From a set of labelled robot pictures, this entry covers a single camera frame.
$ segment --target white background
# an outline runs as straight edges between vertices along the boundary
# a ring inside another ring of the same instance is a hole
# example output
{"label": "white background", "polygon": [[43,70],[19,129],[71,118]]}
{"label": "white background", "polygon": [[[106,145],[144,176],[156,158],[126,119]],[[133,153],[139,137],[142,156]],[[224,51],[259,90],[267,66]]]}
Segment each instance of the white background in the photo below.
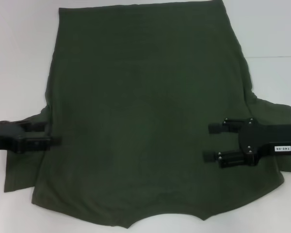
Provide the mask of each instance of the white background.
{"label": "white background", "polygon": [[[38,114],[58,27],[58,8],[168,0],[0,0],[0,120]],[[224,0],[259,98],[291,105],[291,0]],[[291,173],[265,197],[202,221],[167,214],[130,229],[81,221],[31,204],[32,188],[3,193],[6,152],[0,151],[0,233],[291,233]]]}

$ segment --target olive green t-shirt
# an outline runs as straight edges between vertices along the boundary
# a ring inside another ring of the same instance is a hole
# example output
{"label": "olive green t-shirt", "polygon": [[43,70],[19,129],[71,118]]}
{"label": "olive green t-shirt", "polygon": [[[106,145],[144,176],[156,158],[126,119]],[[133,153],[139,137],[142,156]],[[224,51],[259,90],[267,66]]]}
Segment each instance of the olive green t-shirt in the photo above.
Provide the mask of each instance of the olive green t-shirt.
{"label": "olive green t-shirt", "polygon": [[257,99],[221,0],[60,9],[46,91],[46,134],[62,145],[8,153],[5,192],[35,186],[32,202],[128,228],[148,216],[201,219],[248,204],[283,183],[291,157],[220,169],[203,150],[236,150],[208,124],[254,117],[291,123],[291,108]]}

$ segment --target green shirt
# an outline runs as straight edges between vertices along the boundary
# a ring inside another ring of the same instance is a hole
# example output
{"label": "green shirt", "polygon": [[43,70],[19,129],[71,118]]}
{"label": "green shirt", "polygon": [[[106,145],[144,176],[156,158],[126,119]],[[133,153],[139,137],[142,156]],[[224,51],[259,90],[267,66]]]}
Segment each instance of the green shirt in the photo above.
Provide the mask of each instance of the green shirt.
{"label": "green shirt", "polygon": [[157,214],[201,219],[283,183],[291,157],[220,169],[203,150],[236,150],[208,124],[254,117],[291,123],[291,108],[257,99],[221,0],[60,9],[46,91],[47,134],[62,145],[8,153],[5,192],[96,224]]}

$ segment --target white label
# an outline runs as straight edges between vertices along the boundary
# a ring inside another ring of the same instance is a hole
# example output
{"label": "white label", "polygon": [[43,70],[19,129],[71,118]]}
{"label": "white label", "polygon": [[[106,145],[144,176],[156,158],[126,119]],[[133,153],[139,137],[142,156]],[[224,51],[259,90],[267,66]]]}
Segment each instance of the white label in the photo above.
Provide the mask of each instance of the white label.
{"label": "white label", "polygon": [[275,152],[291,151],[291,146],[275,147]]}

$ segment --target fabric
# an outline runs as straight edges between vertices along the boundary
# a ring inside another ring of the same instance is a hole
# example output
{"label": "fabric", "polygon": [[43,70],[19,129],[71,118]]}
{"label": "fabric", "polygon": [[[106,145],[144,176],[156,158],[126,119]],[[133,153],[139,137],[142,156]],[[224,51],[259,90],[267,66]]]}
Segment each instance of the fabric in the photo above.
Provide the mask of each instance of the fabric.
{"label": "fabric", "polygon": [[62,145],[10,153],[6,192],[35,185],[33,204],[128,228],[164,213],[207,219],[284,182],[291,158],[229,169],[203,161],[203,150],[239,147],[236,134],[209,135],[209,123],[291,123],[289,106],[252,93],[221,0],[60,9],[59,18],[47,109]]}

